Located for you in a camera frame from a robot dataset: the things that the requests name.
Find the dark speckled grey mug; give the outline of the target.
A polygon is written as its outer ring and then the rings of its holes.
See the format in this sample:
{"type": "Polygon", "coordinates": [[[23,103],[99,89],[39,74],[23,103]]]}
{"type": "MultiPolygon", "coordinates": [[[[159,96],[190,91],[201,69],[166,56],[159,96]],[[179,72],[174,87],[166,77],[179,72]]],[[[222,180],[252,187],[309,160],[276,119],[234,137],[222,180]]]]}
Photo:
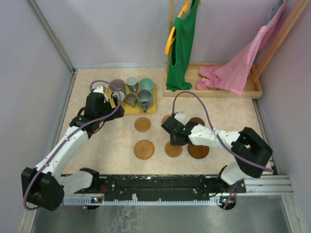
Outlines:
{"type": "Polygon", "coordinates": [[[143,110],[144,113],[154,103],[153,94],[147,90],[140,90],[137,94],[137,104],[143,110]]]}

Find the light wooden coaster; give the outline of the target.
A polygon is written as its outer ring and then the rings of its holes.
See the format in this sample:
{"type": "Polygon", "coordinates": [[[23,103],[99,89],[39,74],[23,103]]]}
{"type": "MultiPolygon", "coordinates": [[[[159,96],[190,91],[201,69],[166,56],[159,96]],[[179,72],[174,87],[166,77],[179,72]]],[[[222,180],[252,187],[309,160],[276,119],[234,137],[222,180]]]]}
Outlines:
{"type": "Polygon", "coordinates": [[[140,117],[135,121],[134,127],[138,132],[146,132],[150,129],[151,122],[146,117],[140,117]]]}

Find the dark walnut coaster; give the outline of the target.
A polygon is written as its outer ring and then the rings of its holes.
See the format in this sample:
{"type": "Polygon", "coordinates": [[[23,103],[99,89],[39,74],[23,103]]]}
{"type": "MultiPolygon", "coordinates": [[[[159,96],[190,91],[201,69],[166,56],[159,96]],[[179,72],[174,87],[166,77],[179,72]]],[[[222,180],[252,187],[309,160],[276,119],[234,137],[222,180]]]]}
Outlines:
{"type": "Polygon", "coordinates": [[[194,122],[194,123],[197,123],[197,124],[200,124],[202,126],[205,126],[205,122],[199,118],[199,117],[192,117],[189,122],[194,122]]]}

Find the large brown wooden coaster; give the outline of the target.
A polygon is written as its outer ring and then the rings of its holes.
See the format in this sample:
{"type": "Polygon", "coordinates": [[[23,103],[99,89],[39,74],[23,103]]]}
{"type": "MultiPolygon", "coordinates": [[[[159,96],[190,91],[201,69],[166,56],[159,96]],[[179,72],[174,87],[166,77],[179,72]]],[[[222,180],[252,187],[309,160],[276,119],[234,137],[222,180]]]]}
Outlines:
{"type": "Polygon", "coordinates": [[[188,153],[194,159],[204,159],[209,153],[209,147],[188,144],[188,153]]]}

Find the small orange wooden coaster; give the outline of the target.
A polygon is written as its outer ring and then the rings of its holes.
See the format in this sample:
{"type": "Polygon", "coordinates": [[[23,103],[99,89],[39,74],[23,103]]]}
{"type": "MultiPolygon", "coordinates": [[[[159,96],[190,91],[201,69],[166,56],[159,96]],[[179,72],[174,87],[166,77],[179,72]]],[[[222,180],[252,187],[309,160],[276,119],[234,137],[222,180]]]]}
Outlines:
{"type": "Polygon", "coordinates": [[[182,146],[173,146],[170,142],[165,145],[165,153],[171,158],[180,156],[182,151],[182,146]]]}

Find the teal mug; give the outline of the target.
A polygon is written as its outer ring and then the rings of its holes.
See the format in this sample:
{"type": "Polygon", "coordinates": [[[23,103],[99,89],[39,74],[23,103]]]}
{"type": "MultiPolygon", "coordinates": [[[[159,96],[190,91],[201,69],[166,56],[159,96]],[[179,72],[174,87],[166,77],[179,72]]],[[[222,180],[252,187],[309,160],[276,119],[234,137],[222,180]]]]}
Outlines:
{"type": "Polygon", "coordinates": [[[141,90],[147,90],[147,91],[152,92],[154,86],[155,86],[155,83],[150,78],[143,78],[139,82],[139,87],[141,88],[141,90]]]}

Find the large woven rattan coaster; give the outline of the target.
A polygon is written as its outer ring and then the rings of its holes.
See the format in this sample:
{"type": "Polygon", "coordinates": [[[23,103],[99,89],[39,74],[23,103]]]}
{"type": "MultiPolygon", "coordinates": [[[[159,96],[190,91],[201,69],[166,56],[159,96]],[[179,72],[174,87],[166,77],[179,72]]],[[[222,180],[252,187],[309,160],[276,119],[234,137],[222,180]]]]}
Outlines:
{"type": "Polygon", "coordinates": [[[150,159],[154,152],[155,147],[149,140],[140,140],[134,145],[134,155],[140,160],[150,159]]]}

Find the pink mug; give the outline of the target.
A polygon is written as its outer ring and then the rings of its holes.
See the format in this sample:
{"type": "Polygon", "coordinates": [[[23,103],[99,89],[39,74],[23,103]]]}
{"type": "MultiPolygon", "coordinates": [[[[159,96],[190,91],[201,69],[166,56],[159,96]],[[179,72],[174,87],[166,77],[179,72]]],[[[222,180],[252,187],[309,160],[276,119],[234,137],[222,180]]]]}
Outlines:
{"type": "Polygon", "coordinates": [[[118,103],[120,103],[121,107],[124,107],[125,103],[124,103],[124,98],[125,98],[125,95],[123,92],[115,92],[113,94],[113,96],[115,96],[118,100],[118,103]]]}

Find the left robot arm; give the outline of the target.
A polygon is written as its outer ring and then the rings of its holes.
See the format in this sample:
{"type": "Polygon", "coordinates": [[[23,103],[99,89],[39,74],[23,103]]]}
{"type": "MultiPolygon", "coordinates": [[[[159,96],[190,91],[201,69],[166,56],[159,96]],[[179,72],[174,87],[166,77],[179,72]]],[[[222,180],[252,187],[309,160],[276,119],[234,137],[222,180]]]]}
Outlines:
{"type": "Polygon", "coordinates": [[[107,121],[124,116],[120,101],[109,99],[104,86],[90,88],[85,107],[76,117],[51,152],[34,168],[21,173],[23,206],[33,211],[44,208],[56,210],[66,196],[87,189],[94,193],[101,187],[100,175],[90,168],[82,168],[73,175],[62,176],[69,161],[107,121]]]}

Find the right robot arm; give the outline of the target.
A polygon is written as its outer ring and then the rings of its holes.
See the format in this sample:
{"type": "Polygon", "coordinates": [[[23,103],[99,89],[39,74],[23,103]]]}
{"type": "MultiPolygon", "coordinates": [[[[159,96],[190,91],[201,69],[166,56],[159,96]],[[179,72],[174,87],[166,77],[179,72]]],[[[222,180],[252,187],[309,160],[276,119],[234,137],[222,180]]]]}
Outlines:
{"type": "Polygon", "coordinates": [[[197,122],[185,122],[183,112],[172,114],[161,125],[170,135],[173,146],[191,144],[229,152],[235,161],[227,165],[217,180],[218,188],[228,192],[245,178],[260,178],[264,171],[273,172],[267,164],[272,156],[271,147],[252,129],[222,131],[197,122]]]}

